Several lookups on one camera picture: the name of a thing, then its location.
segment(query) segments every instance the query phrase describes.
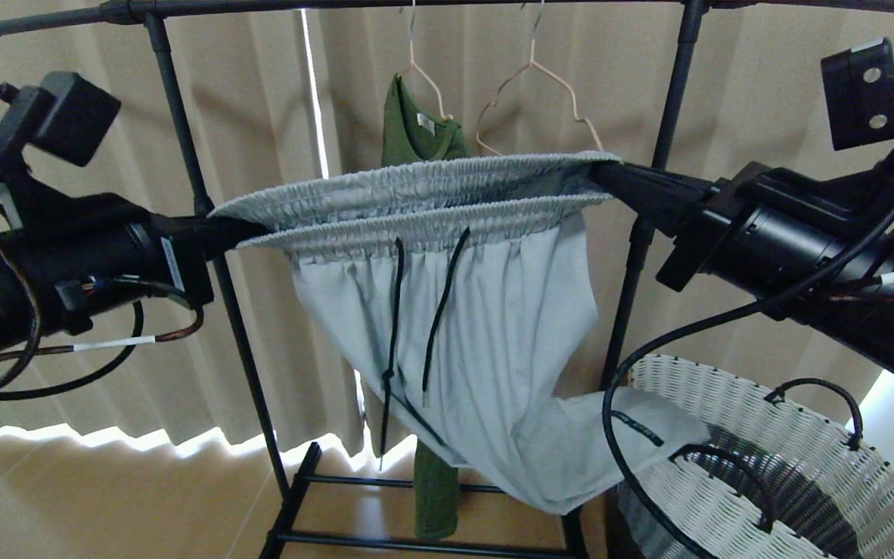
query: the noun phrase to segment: curtain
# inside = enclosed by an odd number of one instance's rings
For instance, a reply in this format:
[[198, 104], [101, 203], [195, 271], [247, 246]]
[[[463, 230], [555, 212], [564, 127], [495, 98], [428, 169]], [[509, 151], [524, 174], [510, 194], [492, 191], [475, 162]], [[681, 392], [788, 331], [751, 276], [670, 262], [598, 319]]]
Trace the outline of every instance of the curtain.
[[[0, 18], [95, 5], [85, 1], [0, 1]], [[420, 7], [416, 57], [437, 81], [445, 110], [470, 141], [475, 121], [501, 81], [525, 63], [539, 5]], [[311, 11], [309, 35], [331, 173], [379, 166], [382, 106], [395, 71], [408, 64], [409, 8]], [[547, 5], [537, 60], [574, 85], [604, 148], [649, 163], [671, 74], [681, 7], [668, 3]], [[168, 31], [185, 105], [213, 201], [320, 176], [312, 93], [297, 12], [177, 18]], [[707, 179], [732, 177], [750, 160], [817, 178], [870, 166], [887, 144], [834, 153], [830, 147], [820, 58], [890, 36], [894, 16], [813, 7], [712, 10], [696, 47], [688, 92], [668, 168]], [[36, 176], [70, 195], [113, 191], [167, 215], [191, 212], [160, 78], [145, 29], [106, 24], [0, 39], [0, 81], [36, 84], [48, 71], [80, 71], [122, 99], [123, 109], [86, 169], [29, 150]], [[411, 73], [423, 106], [432, 91]], [[483, 123], [504, 153], [593, 148], [571, 119], [559, 86], [525, 75], [503, 92]], [[622, 282], [634, 215], [618, 202], [586, 211], [590, 280], [600, 309], [595, 328], [571, 359], [558, 396], [594, 390]], [[749, 300], [713, 277], [683, 293], [653, 279], [671, 249], [657, 237], [636, 298], [625, 350]], [[334, 432], [350, 453], [362, 448], [352, 374], [294, 296], [283, 255], [269, 250], [228, 257], [251, 332], [280, 446]], [[146, 332], [166, 332], [191, 316], [166, 301], [145, 301]], [[86, 339], [127, 335], [129, 309], [99, 316]], [[47, 340], [45, 343], [61, 342]], [[767, 385], [819, 376], [862, 397], [877, 368], [822, 334], [791, 322], [746, 318], [664, 348]], [[85, 374], [109, 354], [42, 357], [16, 388]], [[808, 389], [792, 395], [834, 418], [835, 397]], [[79, 432], [118, 425], [139, 436], [167, 429], [174, 442], [217, 425], [231, 442], [258, 434], [233, 336], [219, 300], [191, 339], [141, 347], [103, 382], [29, 403], [0, 404], [0, 425], [28, 429], [68, 422]]]
[[[0, 19], [92, 4], [0, 2]], [[298, 12], [178, 18], [167, 27], [214, 202], [320, 175]], [[123, 106], [85, 169], [27, 150], [36, 177], [72, 196], [113, 191], [154, 212], [191, 213], [191, 189], [146, 29], [99, 24], [0, 39], [0, 81], [39, 84], [53, 70], [79, 71]], [[264, 250], [231, 252], [227, 259], [280, 446], [334, 432], [357, 452], [362, 422], [354, 376], [298, 304], [286, 259]], [[192, 319], [171, 302], [144, 306], [145, 332], [169, 332]], [[84, 337], [125, 337], [131, 321], [129, 308], [118, 309], [96, 318]], [[10, 388], [56, 384], [110, 357], [39, 357]], [[35, 429], [59, 422], [78, 432], [118, 425], [132, 436], [163, 428], [175, 443], [213, 427], [232, 443], [258, 435], [219, 291], [205, 326], [189, 339], [141, 346], [102, 382], [68, 395], [0, 404], [0, 425]]]

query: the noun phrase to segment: clothes rack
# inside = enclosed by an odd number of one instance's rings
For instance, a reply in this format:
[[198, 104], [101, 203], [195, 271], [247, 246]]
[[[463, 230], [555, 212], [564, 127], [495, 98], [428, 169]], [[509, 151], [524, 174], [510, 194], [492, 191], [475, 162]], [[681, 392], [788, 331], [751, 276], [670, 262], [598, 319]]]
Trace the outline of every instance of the clothes rack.
[[[572, 0], [549, 0], [550, 3], [565, 3]], [[668, 155], [671, 152], [671, 142], [674, 140], [674, 130], [677, 127], [678, 116], [681, 113], [681, 102], [684, 98], [685, 86], [688, 83], [688, 72], [691, 68], [692, 56], [695, 52], [695, 43], [698, 42], [699, 28], [702, 17], [713, 8], [739, 8], [756, 3], [754, 0], [576, 0], [578, 2], [671, 2], [684, 4], [684, 14], [681, 18], [680, 32], [678, 32], [677, 53], [674, 57], [674, 68], [671, 72], [670, 84], [667, 89], [667, 99], [664, 103], [664, 112], [661, 114], [660, 130], [657, 132], [657, 144], [653, 156], [653, 167], [664, 169], [667, 167]], [[802, 0], [764, 0], [777, 4], [802, 4]], [[206, 191], [205, 179], [199, 156], [196, 154], [195, 142], [192, 140], [192, 130], [189, 126], [185, 103], [182, 98], [175, 64], [171, 57], [171, 42], [168, 39], [164, 20], [171, 17], [213, 15], [227, 13], [244, 13], [259, 11], [292, 10], [301, 8], [331, 9], [331, 8], [365, 8], [365, 7], [390, 7], [411, 6], [412, 0], [109, 0], [92, 8], [81, 8], [61, 12], [38, 14], [27, 17], [0, 20], [0, 36], [56, 29], [75, 25], [93, 23], [110, 23], [116, 25], [143, 25], [149, 34], [154, 56], [157, 59], [164, 93], [171, 111], [171, 118], [185, 162], [185, 170], [188, 173], [189, 184], [192, 187], [195, 213], [205, 216], [213, 209], [213, 201]], [[468, 5], [468, 4], [521, 4], [522, 0], [417, 0], [416, 4], [422, 6], [432, 5]], [[894, 12], [894, 0], [819, 0], [815, 5], [829, 5], [831, 7], [851, 7], [854, 9], [868, 9], [876, 11]], [[639, 276], [646, 261], [646, 249], [653, 240], [653, 227], [643, 220], [636, 220], [630, 236], [630, 252], [628, 255], [627, 272], [625, 272], [619, 307], [617, 308], [616, 321], [613, 334], [610, 339], [609, 352], [603, 374], [603, 385], [606, 385], [609, 374], [614, 370], [619, 361], [625, 339], [625, 330], [632, 311], [632, 302], [636, 296], [636, 287], [639, 285]], [[253, 404], [260, 428], [264, 434], [264, 441], [271, 460], [278, 488], [281, 493], [282, 506], [280, 512], [270, 530], [267, 532], [267, 541], [259, 555], [260, 559], [277, 559], [281, 556], [287, 542], [312, 543], [345, 547], [361, 547], [373, 549], [390, 549], [400, 551], [421, 551], [433, 553], [453, 553], [456, 555], [480, 556], [480, 557], [521, 557], [528, 559], [587, 559], [588, 553], [585, 541], [582, 537], [581, 523], [579, 521], [580, 509], [575, 510], [561, 518], [564, 531], [563, 549], [535, 549], [525, 547], [511, 547], [501, 545], [468, 544], [456, 542], [427, 542], [394, 538], [368, 538], [358, 536], [343, 536], [326, 533], [295, 530], [295, 519], [299, 509], [306, 498], [310, 484], [352, 484], [379, 486], [380, 488], [411, 488], [411, 481], [379, 480], [368, 477], [337, 477], [337, 475], [316, 474], [316, 466], [322, 456], [322, 450], [318, 443], [312, 443], [302, 460], [301, 466], [289, 484], [281, 463], [281, 453], [275, 438], [273, 424], [267, 403], [264, 399], [264, 391], [258, 377], [258, 365], [255, 363], [251, 351], [251, 340], [244, 326], [244, 316], [237, 301], [237, 291], [234, 289], [233, 279], [230, 276], [230, 267], [226, 259], [221, 255], [213, 260], [213, 269], [216, 270], [217, 282], [220, 284], [220, 293], [223, 296], [223, 305], [227, 308], [227, 316], [233, 329], [234, 340], [237, 343], [237, 352], [241, 357], [241, 365], [244, 367], [244, 375], [251, 390]], [[461, 491], [501, 493], [499, 488], [490, 485], [462, 484]]]

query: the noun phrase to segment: robotic arm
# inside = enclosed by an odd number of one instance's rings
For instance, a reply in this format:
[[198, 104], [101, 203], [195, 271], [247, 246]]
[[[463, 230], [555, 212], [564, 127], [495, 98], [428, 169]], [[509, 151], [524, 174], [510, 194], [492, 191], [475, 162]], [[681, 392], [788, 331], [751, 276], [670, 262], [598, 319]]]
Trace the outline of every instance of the robotic arm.
[[[827, 57], [823, 82], [836, 149], [894, 138], [890, 42]], [[0, 99], [10, 105], [0, 123], [0, 198], [12, 227], [0, 234], [0, 255], [10, 255], [0, 258], [0, 350], [28, 339], [34, 318], [43, 335], [77, 334], [92, 328], [93, 315], [154, 294], [199, 309], [213, 300], [206, 261], [266, 232], [241, 220], [156, 215], [111, 193], [65, 196], [32, 177], [22, 149], [36, 145], [84, 166], [120, 102], [72, 73], [22, 89], [0, 85]], [[894, 149], [872, 170], [830, 181], [759, 163], [716, 183], [629, 163], [597, 164], [591, 176], [674, 238], [657, 274], [674, 290], [713, 273], [767, 300], [862, 244], [768, 314], [812, 326], [894, 372], [894, 230], [881, 227], [894, 217]]]

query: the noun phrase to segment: green fabric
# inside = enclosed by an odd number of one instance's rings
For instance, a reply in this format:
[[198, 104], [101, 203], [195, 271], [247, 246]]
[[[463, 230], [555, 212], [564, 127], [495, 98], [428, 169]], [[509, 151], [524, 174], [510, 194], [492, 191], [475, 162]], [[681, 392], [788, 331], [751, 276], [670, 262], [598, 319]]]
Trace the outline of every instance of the green fabric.
[[[418, 119], [421, 114], [423, 127]], [[395, 75], [384, 106], [382, 166], [418, 161], [467, 157], [461, 125], [423, 113], [409, 95], [401, 75]], [[457, 468], [450, 467], [433, 450], [416, 443], [414, 462], [416, 537], [440, 539], [457, 531], [457, 506], [461, 499]]]

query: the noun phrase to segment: empty hanger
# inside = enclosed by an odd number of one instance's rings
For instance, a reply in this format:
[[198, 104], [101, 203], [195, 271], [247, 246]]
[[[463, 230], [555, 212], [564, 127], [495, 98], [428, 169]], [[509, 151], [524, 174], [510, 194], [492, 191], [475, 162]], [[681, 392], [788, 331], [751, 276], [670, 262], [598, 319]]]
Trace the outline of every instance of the empty hanger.
[[553, 81], [558, 82], [558, 84], [561, 84], [561, 86], [563, 86], [569, 93], [571, 93], [571, 111], [574, 114], [575, 123], [585, 123], [585, 125], [587, 125], [588, 127], [588, 131], [592, 132], [592, 139], [593, 141], [595, 141], [595, 147], [599, 151], [605, 151], [602, 148], [602, 141], [600, 141], [599, 139], [599, 134], [595, 131], [595, 127], [593, 127], [592, 125], [592, 121], [588, 118], [585, 118], [584, 116], [579, 116], [578, 114], [578, 96], [575, 95], [574, 88], [572, 88], [572, 86], [569, 85], [568, 82], [565, 82], [564, 79], [562, 79], [559, 75], [554, 74], [553, 71], [547, 70], [547, 68], [544, 68], [543, 66], [540, 66], [540, 63], [537, 63], [536, 61], [536, 30], [540, 27], [540, 18], [543, 17], [544, 1], [545, 0], [540, 0], [540, 13], [536, 15], [536, 21], [533, 23], [533, 32], [531, 35], [531, 39], [529, 39], [529, 61], [528, 63], [524, 64], [522, 68], [519, 68], [519, 70], [515, 71], [515, 74], [510, 75], [510, 77], [508, 77], [506, 81], [503, 82], [503, 85], [499, 85], [499, 89], [496, 89], [496, 96], [494, 97], [494, 99], [489, 102], [489, 105], [485, 105], [485, 109], [482, 109], [482, 113], [479, 114], [478, 121], [475, 123], [475, 141], [478, 142], [478, 145], [481, 145], [482, 148], [489, 150], [495, 155], [501, 155], [499, 151], [482, 141], [482, 118], [489, 110], [489, 107], [499, 105], [500, 95], [509, 82], [514, 81], [514, 79], [516, 79], [520, 74], [524, 73], [524, 71], [529, 70], [529, 68], [536, 68], [536, 70], [540, 70], [544, 75], [546, 75], [547, 78], [551, 78], [553, 79]]
[[441, 120], [451, 120], [454, 116], [450, 116], [450, 114], [444, 114], [444, 99], [443, 96], [440, 95], [440, 88], [437, 88], [435, 82], [433, 82], [433, 78], [430, 78], [429, 75], [423, 71], [423, 68], [419, 68], [419, 64], [416, 64], [416, 50], [412, 46], [412, 40], [415, 37], [413, 32], [413, 28], [416, 26], [416, 0], [412, 0], [412, 16], [409, 18], [409, 66], [405, 68], [405, 70], [401, 71], [399, 75], [405, 75], [407, 71], [415, 68], [418, 71], [419, 75], [422, 75], [423, 78], [426, 79], [427, 84], [429, 84], [433, 88], [433, 92], [437, 93], [437, 107], [440, 109], [440, 118]]

